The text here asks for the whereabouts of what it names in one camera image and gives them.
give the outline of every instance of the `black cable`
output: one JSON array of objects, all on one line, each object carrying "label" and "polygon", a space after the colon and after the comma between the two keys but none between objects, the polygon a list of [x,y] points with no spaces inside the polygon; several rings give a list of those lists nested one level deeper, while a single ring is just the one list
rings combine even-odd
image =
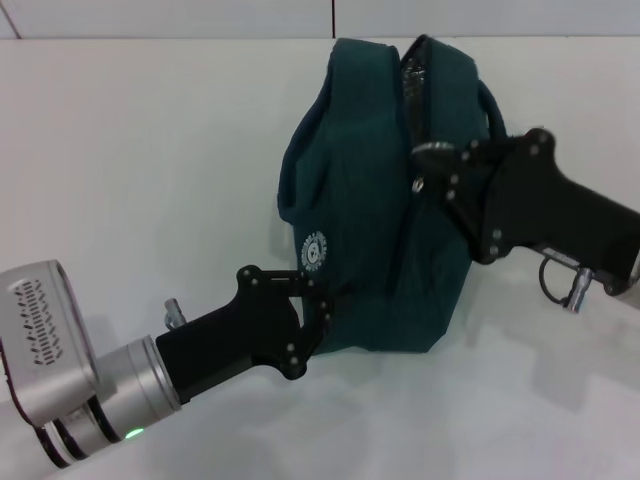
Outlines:
[{"label": "black cable", "polygon": [[553,303],[557,305],[562,305],[564,307],[567,303],[568,297],[564,297],[562,299],[558,299],[554,297],[549,291],[549,289],[547,288],[547,283],[544,280],[544,269],[547,266],[547,263],[549,263],[549,260],[551,260],[551,258],[546,257],[540,264],[540,270],[538,270],[538,279],[540,280],[540,288],[542,288],[542,292],[547,296],[549,300],[551,300]]}]

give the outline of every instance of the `dark green fabric bag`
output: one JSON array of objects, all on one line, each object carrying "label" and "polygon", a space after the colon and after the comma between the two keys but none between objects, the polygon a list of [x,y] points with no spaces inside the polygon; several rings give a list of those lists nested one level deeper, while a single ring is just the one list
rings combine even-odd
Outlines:
[{"label": "dark green fabric bag", "polygon": [[412,193],[410,153],[490,131],[505,136],[500,113],[458,50],[422,36],[400,60],[394,47],[336,42],[278,191],[298,267],[335,299],[319,352],[424,352],[446,332],[471,257],[439,200]]}]

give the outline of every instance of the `white table surface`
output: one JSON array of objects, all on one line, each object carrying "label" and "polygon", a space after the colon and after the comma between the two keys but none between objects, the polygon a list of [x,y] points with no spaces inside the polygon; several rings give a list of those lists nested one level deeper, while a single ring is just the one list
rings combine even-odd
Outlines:
[{"label": "white table surface", "polygon": [[[640,210],[640,38],[451,43],[511,132],[544,125],[567,175]],[[241,266],[291,267],[280,162],[331,46],[1,42],[0,269],[58,258],[104,353],[162,333],[168,297],[192,319]],[[600,286],[559,310],[539,261],[474,266],[429,354],[333,354],[292,383],[254,369],[55,478],[637,479],[640,312]]]}]

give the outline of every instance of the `white logo patch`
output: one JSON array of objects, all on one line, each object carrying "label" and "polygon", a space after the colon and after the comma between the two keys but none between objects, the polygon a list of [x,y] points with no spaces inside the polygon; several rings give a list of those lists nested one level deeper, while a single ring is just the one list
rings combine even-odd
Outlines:
[{"label": "white logo patch", "polygon": [[327,239],[322,232],[312,233],[302,245],[302,266],[308,272],[318,270],[327,258]]}]

